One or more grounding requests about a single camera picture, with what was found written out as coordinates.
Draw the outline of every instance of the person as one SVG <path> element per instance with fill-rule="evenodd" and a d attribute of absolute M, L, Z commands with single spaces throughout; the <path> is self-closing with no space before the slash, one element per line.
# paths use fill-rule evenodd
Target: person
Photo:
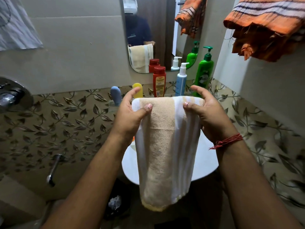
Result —
<path fill-rule="evenodd" d="M 208 90 L 198 86 L 191 89 L 202 95 L 205 104 L 201 107 L 184 103 L 185 111 L 199 115 L 202 130 L 211 142 L 238 133 Z M 73 191 L 42 229 L 99 228 L 124 152 L 132 142 L 141 119 L 152 110 L 151 104 L 136 112 L 132 110 L 132 96 L 138 91 L 139 88 L 134 88 L 125 95 L 106 142 Z M 302 228 L 273 191 L 243 140 L 218 148 L 216 153 L 236 228 Z"/>
<path fill-rule="evenodd" d="M 155 45 L 146 19 L 138 15 L 125 14 L 125 24 L 129 46 Z"/>

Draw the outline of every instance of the beige towel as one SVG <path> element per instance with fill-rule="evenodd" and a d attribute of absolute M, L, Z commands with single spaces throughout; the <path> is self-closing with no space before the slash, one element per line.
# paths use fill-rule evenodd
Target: beige towel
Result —
<path fill-rule="evenodd" d="M 148 103 L 146 116 L 135 135 L 140 196 L 143 206 L 163 211 L 189 191 L 200 135 L 199 117 L 185 112 L 183 102 L 203 106 L 193 96 L 138 98 L 132 102 L 137 111 Z"/>
<path fill-rule="evenodd" d="M 149 60 L 153 59 L 153 45 L 133 46 L 128 48 L 130 65 L 138 73 L 149 73 Z"/>

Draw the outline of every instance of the white sink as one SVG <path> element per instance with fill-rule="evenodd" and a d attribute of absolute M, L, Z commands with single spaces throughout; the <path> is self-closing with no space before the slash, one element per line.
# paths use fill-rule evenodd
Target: white sink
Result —
<path fill-rule="evenodd" d="M 196 151 L 192 181 L 205 177 L 218 167 L 218 160 L 215 150 L 209 150 L 213 146 L 203 132 L 200 132 L 198 147 Z M 134 146 L 128 146 L 123 160 L 122 167 L 126 177 L 134 184 L 139 185 L 139 172 L 137 153 Z"/>

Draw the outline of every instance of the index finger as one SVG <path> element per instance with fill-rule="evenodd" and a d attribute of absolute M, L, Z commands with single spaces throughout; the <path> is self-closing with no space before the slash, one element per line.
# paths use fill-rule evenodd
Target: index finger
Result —
<path fill-rule="evenodd" d="M 126 93 L 126 95 L 124 96 L 122 102 L 125 102 L 125 101 L 131 102 L 132 97 L 133 97 L 137 92 L 139 92 L 140 89 L 141 89 L 140 87 L 136 87 L 136 88 L 131 89 L 129 92 Z"/>
<path fill-rule="evenodd" d="M 214 96 L 205 88 L 202 88 L 202 87 L 199 87 L 196 85 L 192 85 L 191 89 L 193 91 L 197 92 L 198 94 L 200 94 L 204 100 L 209 100 L 211 98 L 214 98 Z"/>

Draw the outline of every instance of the red bottle cap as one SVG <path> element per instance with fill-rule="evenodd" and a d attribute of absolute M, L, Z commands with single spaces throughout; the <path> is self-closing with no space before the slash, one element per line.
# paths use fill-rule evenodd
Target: red bottle cap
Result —
<path fill-rule="evenodd" d="M 160 64 L 160 60 L 159 59 L 150 59 L 149 60 L 149 65 L 151 66 L 156 66 Z"/>
<path fill-rule="evenodd" d="M 156 66 L 154 68 L 154 74 L 156 75 L 165 75 L 165 67 L 164 66 Z"/>

